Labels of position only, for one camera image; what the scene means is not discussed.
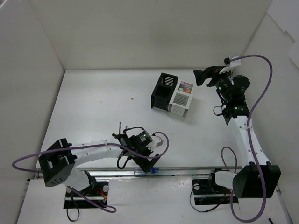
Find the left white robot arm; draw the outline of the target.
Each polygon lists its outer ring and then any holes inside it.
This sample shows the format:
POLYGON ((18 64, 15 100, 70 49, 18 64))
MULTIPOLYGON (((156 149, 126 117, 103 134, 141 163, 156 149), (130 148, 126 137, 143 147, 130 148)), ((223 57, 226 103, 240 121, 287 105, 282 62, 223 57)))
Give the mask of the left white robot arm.
POLYGON ((77 166, 106 158, 132 159, 144 172, 149 172, 158 161, 158 157, 149 159, 154 149, 163 144, 163 140, 150 135, 144 129, 138 135, 127 136, 127 129, 111 138, 94 143, 81 144, 80 148, 69 150, 71 144, 66 139, 53 143, 38 158, 46 187, 60 184, 70 186, 81 195, 90 195, 94 181, 86 171, 77 166))

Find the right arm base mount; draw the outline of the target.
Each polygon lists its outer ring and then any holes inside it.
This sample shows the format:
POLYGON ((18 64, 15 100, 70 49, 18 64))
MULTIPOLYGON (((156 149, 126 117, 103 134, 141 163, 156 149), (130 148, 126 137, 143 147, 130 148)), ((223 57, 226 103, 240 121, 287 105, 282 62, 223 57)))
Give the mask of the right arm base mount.
POLYGON ((220 205, 238 203, 237 197, 231 193, 231 190, 216 185, 215 172, 221 169, 211 170, 205 177, 192 178, 192 190, 190 193, 190 205, 201 213, 211 212, 220 205))

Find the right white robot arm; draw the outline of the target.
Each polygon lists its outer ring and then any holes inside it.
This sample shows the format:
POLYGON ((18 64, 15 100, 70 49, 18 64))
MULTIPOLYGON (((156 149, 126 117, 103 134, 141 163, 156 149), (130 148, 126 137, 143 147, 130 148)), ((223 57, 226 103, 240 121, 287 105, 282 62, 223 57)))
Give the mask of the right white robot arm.
POLYGON ((237 173, 215 171, 207 180, 207 188, 218 192, 226 187, 233 190, 237 198, 271 198, 281 171, 279 166, 271 164, 255 135, 245 99, 250 81, 242 75, 233 77, 230 71, 222 72, 222 69, 222 66, 211 66, 193 73, 197 86, 209 79, 207 87, 216 88, 222 103, 221 116, 235 136, 242 168, 237 173))

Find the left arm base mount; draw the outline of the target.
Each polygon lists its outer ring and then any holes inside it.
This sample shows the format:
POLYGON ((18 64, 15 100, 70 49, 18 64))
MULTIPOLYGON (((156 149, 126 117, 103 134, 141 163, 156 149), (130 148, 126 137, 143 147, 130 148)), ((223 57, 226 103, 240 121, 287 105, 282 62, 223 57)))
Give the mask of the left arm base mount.
MULTIPOLYGON (((109 182, 107 180, 97 180, 95 187, 89 192, 81 192, 93 203, 106 207, 108 201, 109 182)), ((65 193, 63 209, 93 209, 94 205, 87 202, 84 198, 78 196, 74 192, 65 193)))

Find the clear bottle blue cap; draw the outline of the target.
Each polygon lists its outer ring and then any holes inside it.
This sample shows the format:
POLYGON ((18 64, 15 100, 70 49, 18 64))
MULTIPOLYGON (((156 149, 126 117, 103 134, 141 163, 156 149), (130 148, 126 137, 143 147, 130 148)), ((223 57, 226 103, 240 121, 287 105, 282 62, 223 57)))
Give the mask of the clear bottle blue cap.
POLYGON ((143 171, 141 168, 134 169, 134 175, 153 175, 159 172, 159 168, 151 168, 149 171, 143 171))

